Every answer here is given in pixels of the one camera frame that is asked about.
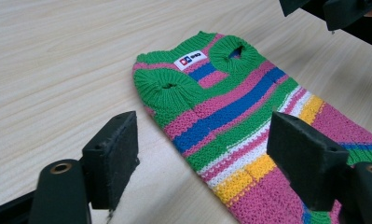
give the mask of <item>knit texture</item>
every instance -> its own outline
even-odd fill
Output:
[[[200,50],[183,71],[174,62]],[[141,54],[134,83],[147,112],[192,169],[240,223],[338,223],[311,212],[267,155],[272,110],[306,121],[350,152],[372,161],[372,134],[233,35],[199,32],[168,51]]]

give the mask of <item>white label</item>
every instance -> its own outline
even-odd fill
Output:
[[[188,68],[191,64],[197,63],[200,60],[206,59],[205,54],[202,53],[200,50],[196,50],[194,52],[188,53],[185,56],[179,58],[174,62],[174,64],[181,70],[185,70]]]

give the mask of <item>striped knitted sweater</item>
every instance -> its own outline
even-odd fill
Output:
[[[240,223],[338,223],[339,203],[309,211],[267,155],[272,110],[348,149],[348,164],[372,161],[371,133],[236,36],[199,32],[141,54],[133,77],[148,113]]]

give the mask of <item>wood grain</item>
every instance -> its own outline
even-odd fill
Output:
[[[0,1],[0,204],[136,110],[141,161],[111,223],[236,223],[142,109],[136,56],[237,35],[372,132],[372,46],[278,1]],[[106,211],[93,211],[105,223]]]

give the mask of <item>green stripe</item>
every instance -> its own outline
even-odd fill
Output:
[[[193,52],[195,50],[204,49],[213,41],[216,34],[207,34],[199,32],[178,45],[172,50],[158,50],[149,52],[147,54],[140,54],[137,56],[138,63],[173,63],[180,57]]]
[[[252,116],[238,124],[238,126],[228,130],[226,133],[219,134],[214,141],[186,158],[186,160],[195,171],[199,171],[209,164],[209,162],[225,153],[227,151],[226,146],[233,145],[238,142],[240,138],[243,138],[251,132],[255,132],[261,124],[269,120],[272,109],[278,108],[285,100],[287,94],[293,91],[297,86],[298,84],[292,78],[287,79]]]
[[[370,161],[372,162],[372,150],[362,150],[360,148],[349,149],[350,153],[348,164],[353,165],[360,161]]]
[[[327,212],[310,212],[311,224],[331,224],[331,217]]]
[[[262,56],[257,58],[259,60],[255,67],[265,61]],[[249,71],[243,71],[243,74],[238,73],[237,75],[230,74],[229,77],[208,90],[203,89],[193,78],[168,68],[138,69],[135,71],[133,78],[135,87],[144,104],[156,112],[154,119],[160,128],[164,128],[196,105],[232,91],[249,74]]]

